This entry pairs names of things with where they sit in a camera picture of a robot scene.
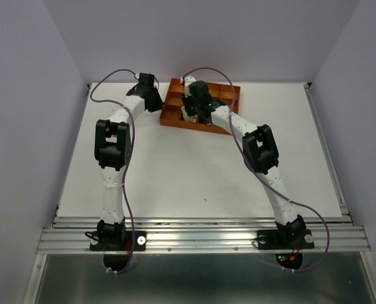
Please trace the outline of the peach underwear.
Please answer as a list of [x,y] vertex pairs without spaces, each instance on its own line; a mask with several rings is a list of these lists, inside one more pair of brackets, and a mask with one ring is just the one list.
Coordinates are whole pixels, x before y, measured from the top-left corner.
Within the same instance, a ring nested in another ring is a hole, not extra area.
[[185,107],[182,106],[181,108],[181,112],[182,112],[182,118],[185,122],[190,122],[190,123],[198,123],[198,115],[193,115],[193,116],[190,116],[187,111],[185,110]]

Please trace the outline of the orange compartment tray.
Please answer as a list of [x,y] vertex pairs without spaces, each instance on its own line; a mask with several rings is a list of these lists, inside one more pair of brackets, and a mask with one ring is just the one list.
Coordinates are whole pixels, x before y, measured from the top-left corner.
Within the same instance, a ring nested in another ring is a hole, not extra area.
[[[220,99],[227,106],[231,106],[233,99],[233,90],[228,84],[207,82],[207,85],[213,99]],[[201,121],[185,121],[181,109],[181,107],[183,107],[183,102],[181,100],[183,93],[184,87],[180,83],[180,79],[171,78],[164,101],[165,104],[160,114],[161,125],[217,134],[228,134],[228,132],[221,127],[206,125]]]

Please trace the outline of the dark grey underwear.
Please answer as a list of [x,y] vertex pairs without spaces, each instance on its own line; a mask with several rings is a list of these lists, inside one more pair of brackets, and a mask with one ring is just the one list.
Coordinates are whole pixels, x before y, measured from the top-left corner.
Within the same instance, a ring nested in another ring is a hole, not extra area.
[[208,116],[199,116],[199,121],[202,123],[202,124],[205,124],[205,125],[213,125],[213,122],[212,122],[212,119],[211,119],[211,116],[208,115]]

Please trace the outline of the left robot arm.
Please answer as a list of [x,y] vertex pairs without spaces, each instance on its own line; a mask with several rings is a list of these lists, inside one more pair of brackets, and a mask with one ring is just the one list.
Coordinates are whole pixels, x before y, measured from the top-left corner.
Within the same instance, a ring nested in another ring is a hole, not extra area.
[[137,84],[127,92],[124,102],[106,100],[120,108],[96,122],[94,157],[101,168],[103,206],[96,230],[85,234],[91,240],[92,251],[126,250],[132,242],[131,232],[125,227],[123,187],[132,159],[134,119],[145,111],[152,113],[163,107],[156,77],[140,73],[136,78]]

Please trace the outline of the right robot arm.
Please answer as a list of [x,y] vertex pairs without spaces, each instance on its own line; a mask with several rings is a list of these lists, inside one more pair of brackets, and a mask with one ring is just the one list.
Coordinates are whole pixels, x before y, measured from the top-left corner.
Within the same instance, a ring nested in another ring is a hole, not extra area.
[[277,229],[262,236],[291,247],[301,242],[306,224],[287,191],[279,173],[279,152],[268,125],[256,125],[234,113],[219,99],[211,97],[208,85],[192,76],[180,80],[184,87],[181,100],[188,116],[197,115],[203,122],[231,133],[247,168],[256,173],[272,206]]

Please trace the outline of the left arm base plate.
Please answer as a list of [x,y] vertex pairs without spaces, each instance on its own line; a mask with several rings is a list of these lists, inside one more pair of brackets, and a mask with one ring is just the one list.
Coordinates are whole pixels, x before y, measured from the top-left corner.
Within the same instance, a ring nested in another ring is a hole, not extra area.
[[[89,250],[90,251],[127,251],[131,252],[132,249],[132,231],[126,231],[125,240],[119,239],[105,239],[99,237],[97,231],[86,232],[85,235],[90,240]],[[135,245],[134,251],[145,251],[147,232],[146,231],[135,231]]]

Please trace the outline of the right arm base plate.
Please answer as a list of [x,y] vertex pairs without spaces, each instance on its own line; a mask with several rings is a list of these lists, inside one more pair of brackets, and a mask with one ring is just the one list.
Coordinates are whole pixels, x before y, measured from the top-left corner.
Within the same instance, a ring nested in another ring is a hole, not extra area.
[[299,236],[288,236],[279,230],[256,231],[256,244],[260,250],[309,250],[315,247],[313,236],[309,229]]

